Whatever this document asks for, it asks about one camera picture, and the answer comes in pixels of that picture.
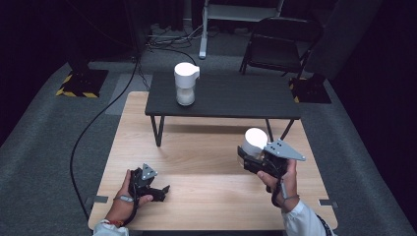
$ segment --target light wood surface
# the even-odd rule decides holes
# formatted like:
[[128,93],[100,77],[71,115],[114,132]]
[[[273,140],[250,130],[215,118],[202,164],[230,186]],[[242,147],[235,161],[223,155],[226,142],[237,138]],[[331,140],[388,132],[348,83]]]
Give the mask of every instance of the light wood surface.
[[[95,203],[89,218],[93,228],[109,211],[126,169],[148,164],[158,172],[151,186],[170,185],[163,203],[138,210],[128,225],[133,230],[282,230],[280,209],[270,202],[265,185],[237,161],[237,146],[249,128],[267,130],[265,120],[165,117],[163,145],[157,147],[150,118],[145,115],[148,93],[131,92],[97,192],[106,204]],[[269,120],[277,139],[286,120]],[[307,157],[298,161],[301,199],[331,228],[337,220],[300,121],[285,141]]]

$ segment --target white stand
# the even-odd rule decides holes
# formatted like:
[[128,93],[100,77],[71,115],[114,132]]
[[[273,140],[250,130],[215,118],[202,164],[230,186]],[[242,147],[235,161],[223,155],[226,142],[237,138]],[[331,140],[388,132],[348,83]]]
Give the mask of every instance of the white stand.
[[208,44],[208,20],[258,22],[268,17],[279,17],[284,0],[279,0],[276,8],[258,8],[209,4],[206,0],[203,13],[203,35],[200,44],[200,59],[205,59]]

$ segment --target chair backrest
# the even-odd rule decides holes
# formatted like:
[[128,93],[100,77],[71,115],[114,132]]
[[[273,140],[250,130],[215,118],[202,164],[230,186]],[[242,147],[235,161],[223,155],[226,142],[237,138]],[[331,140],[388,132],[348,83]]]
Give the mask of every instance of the chair backrest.
[[260,20],[252,37],[271,37],[315,43],[323,35],[323,27],[313,21],[294,18],[265,18]]

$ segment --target white sleeve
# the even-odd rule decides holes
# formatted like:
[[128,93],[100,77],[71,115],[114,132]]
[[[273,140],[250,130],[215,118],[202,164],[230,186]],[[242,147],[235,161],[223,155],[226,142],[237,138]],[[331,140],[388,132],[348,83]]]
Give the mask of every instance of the white sleeve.
[[101,220],[95,225],[93,234],[94,236],[129,236],[129,229],[126,227],[116,227],[113,224],[106,224],[107,219]]
[[326,236],[325,228],[314,211],[302,201],[290,212],[281,214],[288,236]]

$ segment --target black device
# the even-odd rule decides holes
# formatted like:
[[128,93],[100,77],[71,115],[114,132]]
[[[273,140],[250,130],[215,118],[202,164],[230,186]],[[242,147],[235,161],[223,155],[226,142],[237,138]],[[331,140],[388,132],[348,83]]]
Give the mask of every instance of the black device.
[[124,221],[123,225],[125,226],[135,218],[136,212],[139,207],[139,198],[145,195],[152,195],[153,202],[163,202],[165,200],[165,195],[169,191],[169,185],[165,188],[158,190],[150,187],[150,184],[154,180],[157,172],[150,168],[147,164],[143,165],[143,168],[138,167],[136,170],[131,170],[131,180],[129,183],[129,194],[134,199],[134,207],[131,215],[127,220]]
[[249,155],[239,146],[237,147],[237,153],[243,159],[244,169],[254,174],[257,174],[258,171],[262,170],[278,180],[274,191],[267,186],[267,192],[272,193],[272,204],[276,207],[280,207],[276,202],[276,196],[281,189],[281,178],[286,173],[287,159],[306,160],[304,155],[300,154],[283,140],[277,140],[267,144],[264,147],[260,158]]

